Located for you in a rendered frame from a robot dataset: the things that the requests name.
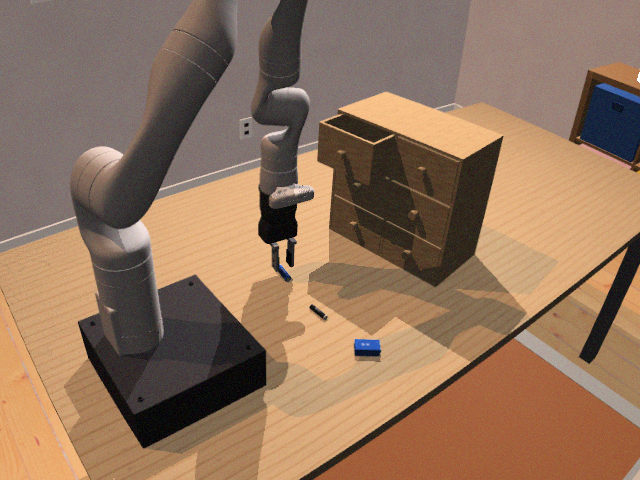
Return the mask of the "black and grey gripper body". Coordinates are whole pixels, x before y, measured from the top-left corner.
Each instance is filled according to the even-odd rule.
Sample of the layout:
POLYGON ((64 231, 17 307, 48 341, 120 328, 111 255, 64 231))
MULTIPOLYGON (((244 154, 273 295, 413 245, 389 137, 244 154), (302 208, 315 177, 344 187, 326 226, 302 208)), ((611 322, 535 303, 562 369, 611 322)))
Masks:
POLYGON ((314 198, 312 187, 297 184, 297 167, 289 172, 275 173, 261 166, 258 235, 266 244, 297 236, 297 204, 314 198))

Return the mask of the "brown wooden chest of drawers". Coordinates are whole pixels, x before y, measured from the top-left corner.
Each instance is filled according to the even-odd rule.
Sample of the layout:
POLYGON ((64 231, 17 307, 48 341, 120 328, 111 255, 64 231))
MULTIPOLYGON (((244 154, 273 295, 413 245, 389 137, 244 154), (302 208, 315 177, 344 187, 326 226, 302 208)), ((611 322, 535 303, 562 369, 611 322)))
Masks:
POLYGON ((384 216, 334 192, 333 169, 329 229, 437 287, 475 255, 504 135, 388 92, 339 108, 339 114, 395 137, 384 216), (392 177, 398 136, 460 161, 451 204, 392 177), (387 218, 392 180, 450 206, 442 246, 387 218), (379 253, 331 228, 335 194, 383 218, 379 253), (386 221, 442 248, 434 283, 381 255, 386 221))

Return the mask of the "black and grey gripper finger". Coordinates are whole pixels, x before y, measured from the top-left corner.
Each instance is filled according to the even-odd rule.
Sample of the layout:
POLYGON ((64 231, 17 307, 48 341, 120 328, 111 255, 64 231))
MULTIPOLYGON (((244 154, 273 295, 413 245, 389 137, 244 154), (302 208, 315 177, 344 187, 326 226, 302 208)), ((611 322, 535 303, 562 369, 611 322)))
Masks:
POLYGON ((294 267, 294 250, 295 250, 295 244, 297 244, 297 241, 293 238, 289 238, 287 239, 287 249, 286 249, 286 263, 290 266, 290 267, 294 267))
POLYGON ((278 272, 280 265, 279 245, 275 242, 271 243, 270 246, 272 247, 272 267, 276 272, 278 272))

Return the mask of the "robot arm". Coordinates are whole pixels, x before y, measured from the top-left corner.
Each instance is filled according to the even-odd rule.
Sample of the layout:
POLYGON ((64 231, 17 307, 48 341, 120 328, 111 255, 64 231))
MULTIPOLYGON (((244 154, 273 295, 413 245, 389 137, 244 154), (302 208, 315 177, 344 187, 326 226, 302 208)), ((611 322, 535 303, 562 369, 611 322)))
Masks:
MULTIPOLYGON (((163 337, 151 240, 140 219, 233 59, 238 1, 192 1, 154 59, 143 120, 124 155, 95 147, 73 167, 71 198, 92 261, 99 314, 104 334, 119 356, 147 352, 163 337)), ((306 92, 289 88, 300 77, 307 3, 280 0, 259 39, 252 116, 262 125, 289 126, 261 141, 261 166, 270 172, 297 167, 299 139, 310 109, 306 92)))

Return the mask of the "brown wooden drawer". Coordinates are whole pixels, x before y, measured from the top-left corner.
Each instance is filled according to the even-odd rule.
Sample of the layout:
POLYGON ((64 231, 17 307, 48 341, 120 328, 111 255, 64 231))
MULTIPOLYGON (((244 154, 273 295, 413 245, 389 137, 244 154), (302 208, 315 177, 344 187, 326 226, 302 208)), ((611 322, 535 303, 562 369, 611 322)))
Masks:
POLYGON ((334 192, 384 216, 388 182, 385 177, 368 186, 336 171, 334 192))
POLYGON ((398 136, 392 177, 451 204, 459 163, 398 136))
POLYGON ((386 221, 381 255, 431 283, 435 281, 441 249, 386 221))
POLYGON ((392 180, 388 219, 442 246, 449 212, 450 206, 392 180))
POLYGON ((394 137, 339 114, 319 122, 317 162, 370 186, 390 175, 394 137))
POLYGON ((379 253, 383 218, 334 195, 331 228, 379 253))

